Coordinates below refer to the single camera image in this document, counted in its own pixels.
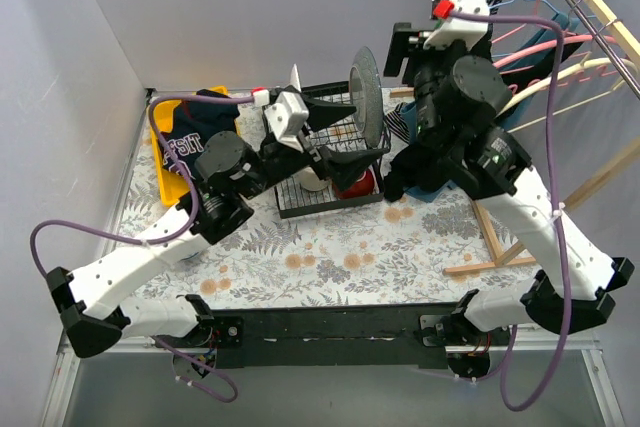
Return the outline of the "navy basketball tank top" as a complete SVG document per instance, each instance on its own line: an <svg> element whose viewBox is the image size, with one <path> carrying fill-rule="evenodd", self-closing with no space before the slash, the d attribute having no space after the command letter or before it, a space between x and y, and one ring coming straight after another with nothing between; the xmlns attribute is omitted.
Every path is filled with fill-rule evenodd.
<svg viewBox="0 0 640 427"><path fill-rule="evenodd" d="M196 160L204 152L209 139L219 132L236 132L238 106L196 101L181 101L172 114L172 128L163 132L166 143L173 149L194 182L202 176Z"/></svg>

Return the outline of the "thick pink hanger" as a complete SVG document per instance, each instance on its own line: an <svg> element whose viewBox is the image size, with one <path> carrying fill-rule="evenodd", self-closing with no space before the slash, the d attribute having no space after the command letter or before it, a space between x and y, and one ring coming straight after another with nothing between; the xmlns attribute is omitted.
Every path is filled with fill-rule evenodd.
<svg viewBox="0 0 640 427"><path fill-rule="evenodd" d="M571 56L570 47L578 49L583 43L589 46L596 44L589 32L578 33L580 21L575 16L556 13L552 20L560 25L565 32L564 56ZM557 39L553 31L540 27L539 30L525 42L519 50L509 55L495 56L494 66L501 72L511 72L533 68L556 48Z"/></svg>

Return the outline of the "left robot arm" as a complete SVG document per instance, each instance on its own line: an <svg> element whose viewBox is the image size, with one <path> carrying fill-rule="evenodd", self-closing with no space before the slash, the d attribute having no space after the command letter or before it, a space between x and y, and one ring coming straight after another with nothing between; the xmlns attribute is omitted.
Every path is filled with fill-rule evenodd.
<svg viewBox="0 0 640 427"><path fill-rule="evenodd" d="M354 115L356 106L307 96L293 86L258 89L253 100L266 108L269 131L254 150L235 130L206 142L180 143L195 151L186 176L188 191L149 228L120 247L72 271L57 267L46 283L63 330L80 358L99 355L120 340L152 337L165 348L237 347L243 329L238 317L215 313L196 294L148 300L134 292L147 281L224 240L251 218L248 200L305 168L348 189L389 150L383 142L362 150L334 150L309 140Z"/></svg>

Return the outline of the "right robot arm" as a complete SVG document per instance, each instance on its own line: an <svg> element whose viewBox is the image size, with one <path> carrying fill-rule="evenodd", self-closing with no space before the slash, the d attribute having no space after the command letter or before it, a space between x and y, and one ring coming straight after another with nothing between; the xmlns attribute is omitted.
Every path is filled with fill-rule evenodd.
<svg viewBox="0 0 640 427"><path fill-rule="evenodd" d="M425 326L432 344L475 344L502 327L535 323L567 336L605 324L633 264L592 244L545 187L529 154L495 121L511 92L488 53L485 34L393 27L384 67L415 96L414 140L391 163L385 196L410 188L461 188L524 245L536 275L511 288L467 292Z"/></svg>

